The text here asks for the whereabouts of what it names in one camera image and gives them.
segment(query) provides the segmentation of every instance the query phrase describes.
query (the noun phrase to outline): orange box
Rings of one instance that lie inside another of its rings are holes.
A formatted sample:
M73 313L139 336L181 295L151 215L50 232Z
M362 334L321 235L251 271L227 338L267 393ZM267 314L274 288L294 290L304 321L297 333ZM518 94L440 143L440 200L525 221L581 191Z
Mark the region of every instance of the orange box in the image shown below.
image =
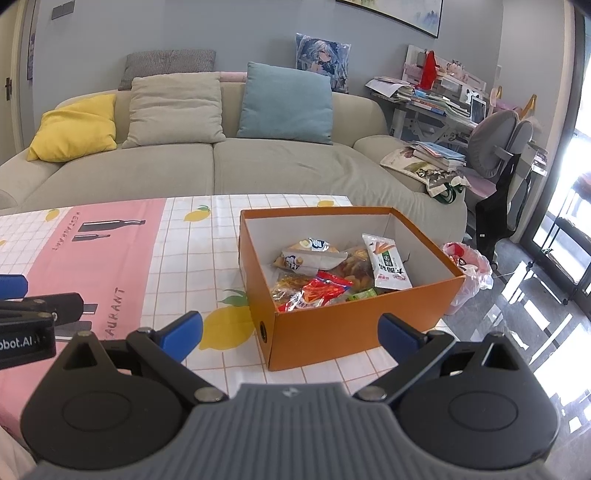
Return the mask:
M283 248L311 237L345 250L363 245L363 233L396 241L414 288L317 309L277 311L269 290L277 278L272 263ZM377 325L383 313L421 332L432 329L464 282L462 271L437 245L387 207L243 210L238 250L252 321L271 371L379 346Z

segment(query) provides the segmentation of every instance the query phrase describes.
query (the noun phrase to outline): white desk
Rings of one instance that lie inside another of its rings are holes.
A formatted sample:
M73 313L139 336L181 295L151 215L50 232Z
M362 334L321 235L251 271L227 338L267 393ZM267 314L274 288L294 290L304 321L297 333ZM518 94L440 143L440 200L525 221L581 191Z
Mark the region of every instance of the white desk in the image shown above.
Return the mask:
M372 92L372 95L394 104L394 116L392 117L392 128L390 132L394 138L401 139L402 130L404 127L407 127L414 135L418 136L421 142L443 142L465 147L468 144L468 139L472 131L477 126L476 123L467 118L440 115L439 113L417 107L400 98L389 98L377 92ZM420 113L440 121L443 126L435 127L434 125L419 122L418 114Z

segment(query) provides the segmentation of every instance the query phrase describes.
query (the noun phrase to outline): anime character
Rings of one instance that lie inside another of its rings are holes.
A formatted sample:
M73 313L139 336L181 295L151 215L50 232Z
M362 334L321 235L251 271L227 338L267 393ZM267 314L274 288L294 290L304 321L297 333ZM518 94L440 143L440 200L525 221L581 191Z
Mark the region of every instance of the anime character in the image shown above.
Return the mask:
M298 70L307 70L330 77L334 92L349 93L347 69L350 45L297 34L296 63Z

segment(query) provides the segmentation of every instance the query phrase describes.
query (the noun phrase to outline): beige sofa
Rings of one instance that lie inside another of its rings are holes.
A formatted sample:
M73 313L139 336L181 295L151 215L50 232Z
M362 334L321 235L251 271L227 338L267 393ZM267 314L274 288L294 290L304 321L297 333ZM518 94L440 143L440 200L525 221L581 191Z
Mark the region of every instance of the beige sofa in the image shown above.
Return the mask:
M379 166L400 147L386 134L372 100L333 94L334 145L236 138L243 83L222 83L225 142L118 148L66 164L27 162L22 152L0 166L0 215L144 198L238 193L346 195L354 205L393 206L437 243L458 241L463 198L442 205L424 185ZM130 92L116 93L116 141L129 130ZM94 93L84 97L98 95ZM62 102L67 105L80 98Z

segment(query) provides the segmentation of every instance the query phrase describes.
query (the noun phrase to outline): beige pillow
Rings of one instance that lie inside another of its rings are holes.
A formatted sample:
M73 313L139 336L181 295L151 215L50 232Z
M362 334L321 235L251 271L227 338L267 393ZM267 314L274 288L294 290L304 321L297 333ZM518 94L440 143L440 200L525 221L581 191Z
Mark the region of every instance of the beige pillow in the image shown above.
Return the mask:
M122 148L225 139L219 72L134 78Z

